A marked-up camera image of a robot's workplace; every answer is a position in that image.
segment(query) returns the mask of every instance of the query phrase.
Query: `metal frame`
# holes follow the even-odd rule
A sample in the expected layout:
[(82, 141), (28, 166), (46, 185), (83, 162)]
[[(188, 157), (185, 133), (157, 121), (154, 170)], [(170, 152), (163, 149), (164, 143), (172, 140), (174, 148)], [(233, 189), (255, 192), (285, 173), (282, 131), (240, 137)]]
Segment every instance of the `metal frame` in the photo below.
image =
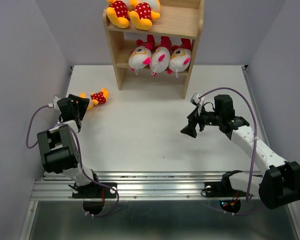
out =
[[(252, 100), (252, 104), (261, 129), (264, 142), (269, 146), (266, 130), (251, 90), (246, 68), (242, 66), (242, 73)], [(219, 181), (224, 172), (95, 172), (101, 182), (116, 182), (120, 201), (180, 201), (207, 200), (201, 195), (205, 188), (203, 182)], [(30, 204), (26, 213), (20, 240), (30, 237), (39, 201), (82, 201), (73, 199), (73, 184), (69, 178), (55, 173), (44, 173), (40, 181), (34, 183)], [(296, 203), (288, 205), (291, 224), (300, 240), (300, 213)]]

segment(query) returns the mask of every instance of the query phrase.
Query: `white plush toy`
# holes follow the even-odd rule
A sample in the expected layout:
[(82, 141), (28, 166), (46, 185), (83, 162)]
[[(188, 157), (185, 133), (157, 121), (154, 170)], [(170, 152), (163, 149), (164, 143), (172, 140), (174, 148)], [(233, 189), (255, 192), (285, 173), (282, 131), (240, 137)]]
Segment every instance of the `white plush toy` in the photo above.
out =
[(175, 72), (176, 77), (178, 78), (178, 73), (186, 70), (191, 61), (191, 41), (190, 39), (181, 39), (182, 45), (172, 47), (172, 55), (170, 58), (168, 74)]
[(131, 70), (138, 74), (139, 69), (143, 69), (151, 63), (152, 51), (156, 45), (155, 38), (153, 35), (148, 35), (147, 42), (139, 39), (136, 41), (136, 45), (138, 47), (131, 52), (128, 63)]
[(172, 49), (171, 40), (168, 36), (161, 37), (161, 44), (152, 54), (150, 68), (152, 75), (156, 76), (158, 73), (162, 73), (168, 68), (170, 62), (170, 53)]

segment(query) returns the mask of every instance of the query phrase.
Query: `yellow plush toy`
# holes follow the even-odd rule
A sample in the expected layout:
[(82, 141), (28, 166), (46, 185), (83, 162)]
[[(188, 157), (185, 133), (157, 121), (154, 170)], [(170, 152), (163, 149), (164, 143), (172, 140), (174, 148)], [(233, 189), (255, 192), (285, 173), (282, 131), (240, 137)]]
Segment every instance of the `yellow plush toy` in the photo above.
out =
[(159, 0), (130, 0), (133, 10), (130, 19), (139, 30), (150, 30), (152, 21), (160, 18), (161, 4)]
[(85, 92), (79, 95), (80, 98), (90, 99), (87, 110), (91, 109), (95, 105), (105, 104), (107, 102), (109, 92), (106, 88), (102, 88), (100, 92), (87, 94)]
[(130, 0), (107, 0), (110, 6), (106, 9), (106, 15), (110, 22), (121, 29), (126, 29), (129, 25), (130, 11), (133, 9)]

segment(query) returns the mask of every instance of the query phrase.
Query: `plush toy face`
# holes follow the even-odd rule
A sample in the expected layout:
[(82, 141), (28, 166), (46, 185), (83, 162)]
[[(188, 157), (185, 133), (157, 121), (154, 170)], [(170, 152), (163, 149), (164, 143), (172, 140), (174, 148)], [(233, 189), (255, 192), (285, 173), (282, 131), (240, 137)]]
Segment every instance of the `plush toy face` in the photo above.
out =
[(191, 61), (191, 51), (185, 48), (176, 49), (170, 58), (169, 69), (173, 72), (183, 72), (186, 70)]
[(145, 46), (137, 47), (129, 57), (129, 66), (132, 69), (143, 69), (151, 62), (151, 51)]
[(161, 11), (161, 4), (160, 4), (159, 0), (141, 0), (139, 2), (149, 4), (151, 10), (156, 13), (160, 13), (160, 11)]
[(150, 68), (154, 73), (161, 73), (167, 69), (169, 62), (169, 50), (164, 46), (160, 46), (152, 54)]

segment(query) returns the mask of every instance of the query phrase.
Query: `plush toy on floor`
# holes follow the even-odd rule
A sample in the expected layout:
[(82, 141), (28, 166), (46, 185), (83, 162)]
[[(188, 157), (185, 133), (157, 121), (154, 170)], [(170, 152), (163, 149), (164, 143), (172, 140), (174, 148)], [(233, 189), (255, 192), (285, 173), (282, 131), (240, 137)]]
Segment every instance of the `plush toy on floor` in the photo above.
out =
[(168, 36), (161, 37), (161, 44), (155, 49), (152, 54), (150, 68), (152, 75), (156, 76), (158, 73), (162, 73), (168, 68), (170, 62), (170, 53), (172, 49), (172, 43)]
[(106, 15), (110, 22), (121, 29), (126, 29), (129, 25), (129, 15), (133, 7), (130, 0), (107, 0), (110, 6), (106, 9)]
[(100, 92), (92, 93), (91, 95), (83, 92), (79, 95), (80, 98), (90, 99), (87, 110), (90, 110), (95, 105), (105, 104), (107, 102), (109, 92), (106, 88), (102, 88)]
[(143, 69), (145, 66), (151, 63), (152, 51), (156, 45), (153, 35), (147, 35), (147, 42), (137, 40), (137, 48), (131, 52), (129, 57), (129, 66), (135, 74), (138, 74), (139, 69)]
[(130, 0), (130, 5), (133, 7), (130, 12), (131, 22), (139, 30), (150, 30), (152, 21), (160, 18), (159, 0)]
[(178, 78), (178, 73), (186, 70), (191, 61), (191, 41), (190, 39), (181, 39), (182, 44), (180, 46), (172, 47), (172, 55), (170, 58), (168, 74), (175, 72), (176, 77)]

